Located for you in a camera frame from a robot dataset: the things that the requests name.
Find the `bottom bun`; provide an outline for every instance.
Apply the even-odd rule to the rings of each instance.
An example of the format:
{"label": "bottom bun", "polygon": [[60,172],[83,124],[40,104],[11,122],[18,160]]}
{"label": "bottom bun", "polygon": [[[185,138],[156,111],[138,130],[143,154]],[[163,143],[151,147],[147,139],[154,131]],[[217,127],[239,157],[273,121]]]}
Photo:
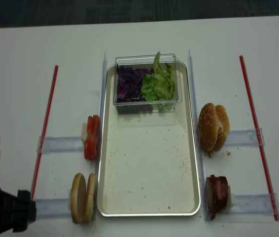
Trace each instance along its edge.
{"label": "bottom bun", "polygon": [[94,212],[94,193],[95,193],[96,175],[90,174],[87,184],[87,193],[84,208],[84,220],[83,223],[88,224],[92,219]]}

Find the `sesame seed bun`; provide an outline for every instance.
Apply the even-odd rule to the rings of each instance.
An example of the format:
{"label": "sesame seed bun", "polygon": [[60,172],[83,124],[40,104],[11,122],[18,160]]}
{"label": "sesame seed bun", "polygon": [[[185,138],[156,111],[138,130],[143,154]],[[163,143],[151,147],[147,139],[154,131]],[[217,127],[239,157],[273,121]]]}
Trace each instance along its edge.
{"label": "sesame seed bun", "polygon": [[207,152],[218,152],[224,146],[229,131],[229,119],[224,106],[212,103],[204,105],[199,116],[202,148]]}

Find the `sliced tomato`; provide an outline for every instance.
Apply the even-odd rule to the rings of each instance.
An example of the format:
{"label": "sliced tomato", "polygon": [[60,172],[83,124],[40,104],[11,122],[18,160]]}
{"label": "sliced tomato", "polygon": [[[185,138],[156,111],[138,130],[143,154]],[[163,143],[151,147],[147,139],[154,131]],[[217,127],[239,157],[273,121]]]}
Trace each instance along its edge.
{"label": "sliced tomato", "polygon": [[99,127],[100,127],[100,118],[98,115],[94,115],[93,116],[93,134],[96,136],[98,136]]}
{"label": "sliced tomato", "polygon": [[94,160],[96,159],[97,155],[97,137],[91,134],[90,139],[88,141],[88,151],[89,151],[89,159]]}
{"label": "sliced tomato", "polygon": [[98,151],[98,132],[100,127],[100,118],[98,115],[88,117],[87,139],[85,142],[85,159],[95,160]]}
{"label": "sliced tomato", "polygon": [[92,133],[93,127],[94,127],[94,120],[93,120],[93,118],[91,116],[88,116],[87,135]]}
{"label": "sliced tomato", "polygon": [[86,160],[90,160],[90,152],[89,152],[89,146],[88,146],[88,139],[86,139],[86,141],[85,141],[84,156],[85,156]]}

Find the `red stick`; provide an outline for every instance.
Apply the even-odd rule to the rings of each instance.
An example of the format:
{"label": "red stick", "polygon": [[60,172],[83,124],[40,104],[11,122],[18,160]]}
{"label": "red stick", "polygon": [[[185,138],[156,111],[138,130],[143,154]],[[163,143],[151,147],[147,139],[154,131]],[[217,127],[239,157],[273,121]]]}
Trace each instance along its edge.
{"label": "red stick", "polygon": [[[43,129],[42,129],[41,140],[40,141],[44,141],[44,138],[45,138],[46,129],[47,129],[47,123],[49,121],[49,115],[50,115],[50,110],[51,110],[51,105],[52,105],[52,99],[53,99],[53,94],[54,94],[54,88],[55,88],[55,83],[56,83],[56,77],[57,77],[58,69],[59,69],[59,66],[55,65],[54,75],[53,75],[53,80],[52,80],[52,85],[51,85],[51,90],[50,90],[50,96],[49,96],[49,101],[47,103],[47,108],[46,108],[46,112],[45,112],[44,124],[43,124]],[[32,199],[35,196],[35,186],[36,186],[37,174],[38,174],[39,167],[40,167],[41,156],[42,156],[42,151],[39,151],[37,153],[37,157],[36,157],[35,173],[33,175],[32,186],[31,186],[31,198]]]}
{"label": "red stick", "polygon": [[[258,119],[257,119],[256,111],[255,111],[254,105],[253,105],[253,99],[252,99],[251,90],[250,90],[250,86],[249,86],[249,80],[248,80],[248,76],[247,76],[246,67],[244,65],[244,57],[240,56],[239,59],[240,59],[240,64],[242,66],[242,71],[243,71],[243,75],[244,75],[244,83],[246,85],[246,90],[247,90],[247,95],[248,95],[249,104],[250,104],[250,108],[251,108],[254,127],[255,127],[256,131],[259,131]],[[260,134],[258,132],[257,132],[257,139],[258,139],[259,143],[261,144],[262,141],[261,141]],[[268,191],[269,191],[269,195],[270,195],[270,199],[271,199],[271,205],[273,208],[274,220],[279,221],[279,212],[278,212],[278,208],[275,204],[275,200],[274,200],[274,196],[273,196],[274,192],[273,192],[271,178],[270,178],[270,174],[269,174],[266,154],[264,153],[263,146],[259,146],[259,149],[260,149],[260,155],[261,155],[261,159],[262,159],[264,174],[265,174],[266,180],[267,180]]]}

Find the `metal tray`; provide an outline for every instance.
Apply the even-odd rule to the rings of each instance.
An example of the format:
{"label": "metal tray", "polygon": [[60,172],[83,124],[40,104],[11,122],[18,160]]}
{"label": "metal tray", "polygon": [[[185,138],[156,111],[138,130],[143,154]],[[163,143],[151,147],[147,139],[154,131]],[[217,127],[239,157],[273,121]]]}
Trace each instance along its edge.
{"label": "metal tray", "polygon": [[189,216],[200,208],[187,68],[175,111],[118,115],[107,71],[97,205],[103,216]]}

